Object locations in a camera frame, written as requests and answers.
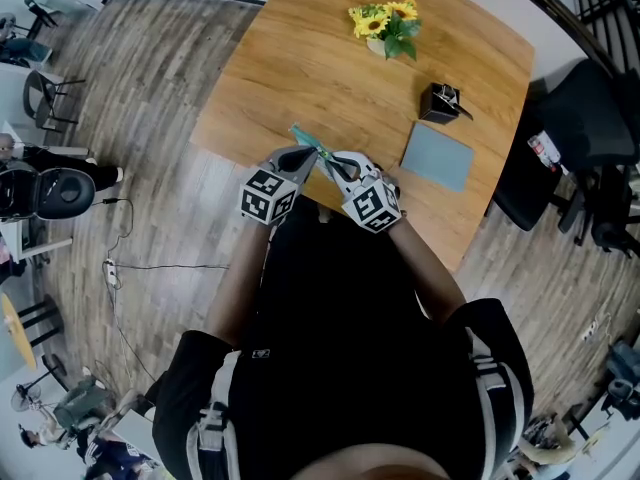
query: black shirt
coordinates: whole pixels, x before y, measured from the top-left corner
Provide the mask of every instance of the black shirt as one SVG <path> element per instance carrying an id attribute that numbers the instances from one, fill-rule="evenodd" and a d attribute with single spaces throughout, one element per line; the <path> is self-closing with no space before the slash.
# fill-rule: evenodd
<path id="1" fill-rule="evenodd" d="M 516 374 L 528 418 L 529 370 L 498 300 L 466 304 L 438 328 L 386 234 L 341 218 L 319 224 L 298 208 L 274 237 L 231 385 L 242 479 L 286 480 L 365 443 L 412 448 L 452 478 L 478 477 L 484 431 L 465 327 Z M 154 437 L 178 480 L 190 478 L 186 432 L 229 351 L 209 335 L 185 333 L 165 375 Z M 200 462 L 204 478 L 216 478 L 206 453 Z"/>

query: green leaves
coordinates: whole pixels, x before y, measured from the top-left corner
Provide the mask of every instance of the green leaves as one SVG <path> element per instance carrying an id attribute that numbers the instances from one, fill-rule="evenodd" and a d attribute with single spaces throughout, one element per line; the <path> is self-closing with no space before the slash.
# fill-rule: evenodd
<path id="1" fill-rule="evenodd" d="M 392 57 L 397 57 L 404 50 L 400 45 L 400 40 L 391 34 L 389 34 L 384 40 L 384 57 L 385 59 L 389 59 Z"/>
<path id="2" fill-rule="evenodd" d="M 401 36 L 416 37 L 422 28 L 422 20 L 400 21 L 399 28 Z"/>
<path id="3" fill-rule="evenodd" d="M 364 17 L 375 16 L 384 12 L 384 6 L 380 4 L 367 4 L 362 6 L 362 15 Z"/>
<path id="4" fill-rule="evenodd" d="M 400 27 L 402 26 L 402 18 L 398 16 L 398 13 L 393 11 L 391 13 L 391 19 L 389 20 L 389 33 L 394 36 L 400 35 Z"/>
<path id="5" fill-rule="evenodd" d="M 388 35 L 384 40 L 384 56 L 389 59 L 406 53 L 413 60 L 416 60 L 416 47 L 408 39 L 398 39 L 396 36 Z"/>
<path id="6" fill-rule="evenodd" d="M 402 48 L 402 51 L 406 53 L 409 57 L 411 57 L 413 60 L 416 60 L 417 58 L 416 47 L 413 45 L 413 43 L 408 39 L 403 39 L 402 41 L 399 41 L 399 43 L 400 43 L 400 48 Z"/>
<path id="7" fill-rule="evenodd" d="M 416 47 L 409 40 L 420 32 L 421 20 L 402 21 L 398 13 L 393 12 L 389 20 L 388 32 L 384 38 L 384 55 L 390 59 L 406 53 L 413 60 L 416 60 Z"/>

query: shirt logo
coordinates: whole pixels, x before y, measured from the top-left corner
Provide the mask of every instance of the shirt logo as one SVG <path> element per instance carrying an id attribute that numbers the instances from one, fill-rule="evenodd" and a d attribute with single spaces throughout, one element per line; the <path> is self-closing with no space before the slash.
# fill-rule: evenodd
<path id="1" fill-rule="evenodd" d="M 127 443 L 127 452 L 129 452 L 129 455 L 131 457 L 140 457 L 140 452 L 137 450 L 137 448 L 134 448 L 129 443 Z"/>
<path id="2" fill-rule="evenodd" d="M 253 354 L 251 354 L 251 359 L 269 359 L 271 355 L 271 350 L 268 348 L 262 350 L 254 350 Z"/>

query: flower bouquet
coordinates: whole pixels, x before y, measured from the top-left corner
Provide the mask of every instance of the flower bouquet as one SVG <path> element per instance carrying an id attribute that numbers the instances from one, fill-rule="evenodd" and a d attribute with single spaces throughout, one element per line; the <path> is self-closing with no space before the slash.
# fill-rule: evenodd
<path id="1" fill-rule="evenodd" d="M 418 35 L 422 21 L 414 0 L 354 7 L 349 9 L 349 16 L 355 22 L 353 33 L 357 38 L 365 36 L 373 52 L 386 59 L 406 53 L 416 60 L 416 47 L 410 38 Z"/>

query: power strip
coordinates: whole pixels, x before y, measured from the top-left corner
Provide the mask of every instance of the power strip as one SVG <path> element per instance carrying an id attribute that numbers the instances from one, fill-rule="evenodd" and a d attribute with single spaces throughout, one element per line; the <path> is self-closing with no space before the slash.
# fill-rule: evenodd
<path id="1" fill-rule="evenodd" d="M 118 285 L 118 277 L 116 276 L 116 265 L 111 258 L 107 258 L 105 260 L 105 265 L 107 265 L 107 282 L 111 286 Z"/>
<path id="2" fill-rule="evenodd" d="M 580 336 L 580 339 L 585 343 L 587 341 L 590 341 L 597 332 L 598 327 L 600 327 L 600 324 L 598 323 L 598 320 L 594 318 L 593 321 L 589 324 L 589 327 L 584 330 L 582 336 Z"/>

